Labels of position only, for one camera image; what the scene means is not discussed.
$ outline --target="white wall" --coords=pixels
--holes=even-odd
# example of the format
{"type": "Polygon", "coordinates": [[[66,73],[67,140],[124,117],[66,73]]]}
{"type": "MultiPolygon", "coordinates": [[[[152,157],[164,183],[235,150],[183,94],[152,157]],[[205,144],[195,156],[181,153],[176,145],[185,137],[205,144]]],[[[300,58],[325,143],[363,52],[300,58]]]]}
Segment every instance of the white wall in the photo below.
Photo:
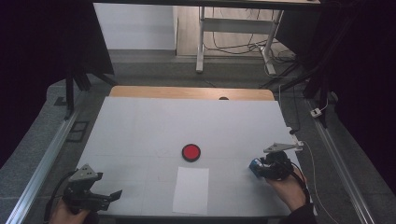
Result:
{"type": "Polygon", "coordinates": [[[172,6],[94,4],[108,49],[176,49],[172,6]]]}

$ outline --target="red circular button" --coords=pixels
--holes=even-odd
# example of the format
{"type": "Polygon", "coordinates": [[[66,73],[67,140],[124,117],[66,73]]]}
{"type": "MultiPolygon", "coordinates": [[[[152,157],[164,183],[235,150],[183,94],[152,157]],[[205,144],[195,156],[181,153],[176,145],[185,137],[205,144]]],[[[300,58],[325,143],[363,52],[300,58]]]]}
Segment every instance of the red circular button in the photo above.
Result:
{"type": "Polygon", "coordinates": [[[201,156],[201,149],[195,144],[188,144],[181,150],[181,155],[186,161],[197,161],[201,156]]]}

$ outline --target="sleeve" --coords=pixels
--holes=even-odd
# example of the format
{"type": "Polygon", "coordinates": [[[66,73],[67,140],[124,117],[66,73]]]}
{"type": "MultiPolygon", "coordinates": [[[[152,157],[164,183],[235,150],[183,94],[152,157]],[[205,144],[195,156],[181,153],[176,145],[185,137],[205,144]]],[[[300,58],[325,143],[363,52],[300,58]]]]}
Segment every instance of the sleeve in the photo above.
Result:
{"type": "Polygon", "coordinates": [[[282,219],[279,224],[317,224],[314,215],[314,205],[309,203],[298,208],[288,217],[282,219]]]}

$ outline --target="sheet of paper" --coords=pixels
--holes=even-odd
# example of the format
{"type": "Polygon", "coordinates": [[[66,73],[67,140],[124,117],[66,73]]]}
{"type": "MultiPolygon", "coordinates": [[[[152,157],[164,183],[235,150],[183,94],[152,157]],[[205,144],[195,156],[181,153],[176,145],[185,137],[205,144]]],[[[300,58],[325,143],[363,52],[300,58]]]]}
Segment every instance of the sheet of paper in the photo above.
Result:
{"type": "Polygon", "coordinates": [[[207,215],[209,169],[178,167],[173,212],[207,215]]]}

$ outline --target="hand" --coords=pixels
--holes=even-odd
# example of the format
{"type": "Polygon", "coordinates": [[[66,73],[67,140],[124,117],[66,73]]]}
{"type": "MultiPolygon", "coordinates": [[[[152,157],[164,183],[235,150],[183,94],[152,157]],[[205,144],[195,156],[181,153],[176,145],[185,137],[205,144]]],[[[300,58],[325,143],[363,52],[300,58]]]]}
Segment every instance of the hand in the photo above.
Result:
{"type": "MultiPolygon", "coordinates": [[[[294,173],[303,179],[303,176],[301,176],[300,172],[295,167],[294,173]]],[[[265,180],[274,188],[277,196],[288,206],[291,212],[305,205],[305,194],[297,180],[292,175],[289,175],[284,180],[265,180]]]]}
{"type": "Polygon", "coordinates": [[[89,213],[89,210],[82,209],[74,215],[61,199],[52,213],[49,224],[82,224],[89,213]]]}

